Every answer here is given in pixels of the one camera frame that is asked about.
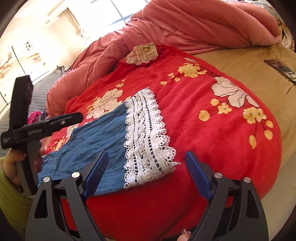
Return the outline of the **green left sleeve forearm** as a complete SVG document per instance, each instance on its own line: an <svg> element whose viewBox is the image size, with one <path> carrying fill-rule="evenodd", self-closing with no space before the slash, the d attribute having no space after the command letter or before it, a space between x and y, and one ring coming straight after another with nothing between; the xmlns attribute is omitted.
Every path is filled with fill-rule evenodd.
<svg viewBox="0 0 296 241"><path fill-rule="evenodd" d="M26 197L15 188L2 171L4 157L1 157L0 206L9 224L21 237L25 237L28 216L33 197Z"/></svg>

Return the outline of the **right hand red nails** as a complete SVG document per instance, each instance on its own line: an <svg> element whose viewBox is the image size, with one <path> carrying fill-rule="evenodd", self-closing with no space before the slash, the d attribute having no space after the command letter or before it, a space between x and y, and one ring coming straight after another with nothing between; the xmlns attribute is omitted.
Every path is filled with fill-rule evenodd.
<svg viewBox="0 0 296 241"><path fill-rule="evenodd" d="M191 237L191 232L185 228L182 230L181 235L177 238L177 241L188 241Z"/></svg>

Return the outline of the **left hand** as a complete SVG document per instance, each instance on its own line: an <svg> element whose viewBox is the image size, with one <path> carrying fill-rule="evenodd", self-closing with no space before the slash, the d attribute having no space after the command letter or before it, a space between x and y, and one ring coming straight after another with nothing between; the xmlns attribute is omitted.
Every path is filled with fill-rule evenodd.
<svg viewBox="0 0 296 241"><path fill-rule="evenodd" d="M34 161L35 172L39 173L42 170L43 156L45 154L45 149L41 148L39 150L39 156ZM20 150L10 149L4 158L2 164L2 170L4 175L10 180L14 185L20 186L21 181L18 176L18 171L16 169L16 163L21 162L25 159L25 153Z"/></svg>

